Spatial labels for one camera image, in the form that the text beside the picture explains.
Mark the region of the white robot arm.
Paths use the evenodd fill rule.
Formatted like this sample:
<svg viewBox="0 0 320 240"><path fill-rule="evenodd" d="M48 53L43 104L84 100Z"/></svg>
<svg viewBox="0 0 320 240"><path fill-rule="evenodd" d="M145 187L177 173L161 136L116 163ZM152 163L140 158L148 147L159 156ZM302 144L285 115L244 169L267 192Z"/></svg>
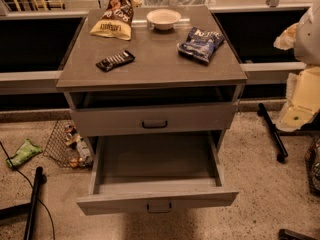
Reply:
<svg viewBox="0 0 320 240"><path fill-rule="evenodd" d="M320 1L316 0L307 12L278 36L273 46L294 50L295 58L305 64L299 74L287 78L286 103L276 127L293 132L311 123L320 111Z"/></svg>

